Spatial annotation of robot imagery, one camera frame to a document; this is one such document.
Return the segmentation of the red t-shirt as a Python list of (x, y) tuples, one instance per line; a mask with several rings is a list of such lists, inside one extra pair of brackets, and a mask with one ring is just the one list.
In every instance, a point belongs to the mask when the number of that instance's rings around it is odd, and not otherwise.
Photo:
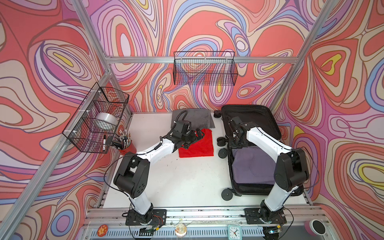
[(214, 156), (212, 130), (203, 129), (202, 132), (205, 134), (202, 140), (192, 144), (188, 149), (179, 149), (180, 158), (200, 158)]

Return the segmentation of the grey towel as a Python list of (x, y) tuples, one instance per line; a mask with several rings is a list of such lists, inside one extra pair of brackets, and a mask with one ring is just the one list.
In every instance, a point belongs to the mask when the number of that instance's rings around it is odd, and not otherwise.
[(191, 128), (196, 129), (214, 129), (215, 124), (211, 111), (207, 109), (187, 109), (188, 113), (185, 116), (185, 121), (191, 122)]

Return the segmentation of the purple jeans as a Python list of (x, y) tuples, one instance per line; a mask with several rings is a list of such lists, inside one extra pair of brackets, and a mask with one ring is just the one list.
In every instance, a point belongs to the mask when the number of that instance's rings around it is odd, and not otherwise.
[(273, 185), (276, 162), (257, 146), (232, 149), (232, 170), (237, 184)]

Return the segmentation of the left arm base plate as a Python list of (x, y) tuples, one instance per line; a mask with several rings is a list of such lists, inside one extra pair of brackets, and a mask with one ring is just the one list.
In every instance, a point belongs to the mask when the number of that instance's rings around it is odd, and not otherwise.
[(145, 215), (129, 210), (122, 214), (126, 218), (126, 226), (162, 226), (166, 223), (166, 209), (150, 209)]

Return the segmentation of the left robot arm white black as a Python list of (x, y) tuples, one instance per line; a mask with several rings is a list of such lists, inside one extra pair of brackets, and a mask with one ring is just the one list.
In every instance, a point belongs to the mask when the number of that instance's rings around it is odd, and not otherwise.
[(161, 137), (156, 145), (147, 150), (137, 154), (126, 154), (115, 174), (114, 185), (128, 195), (133, 209), (139, 215), (146, 215), (153, 208), (145, 192), (150, 166), (180, 148), (188, 149), (204, 136), (200, 129), (190, 130), (185, 134), (173, 132)]

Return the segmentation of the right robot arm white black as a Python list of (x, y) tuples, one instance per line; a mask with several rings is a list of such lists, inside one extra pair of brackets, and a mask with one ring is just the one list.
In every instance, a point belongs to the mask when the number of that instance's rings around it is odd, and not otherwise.
[(253, 122), (229, 120), (233, 134), (232, 169), (241, 184), (269, 184), (272, 189), (261, 203), (264, 219), (283, 209), (289, 196), (309, 179), (305, 151), (270, 136)]

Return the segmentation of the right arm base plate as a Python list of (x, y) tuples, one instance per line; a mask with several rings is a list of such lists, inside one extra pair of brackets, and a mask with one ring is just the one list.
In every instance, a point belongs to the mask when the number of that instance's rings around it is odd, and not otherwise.
[(284, 225), (287, 223), (283, 209), (271, 212), (268, 208), (246, 208), (244, 211), (243, 217), (246, 218), (249, 225)]

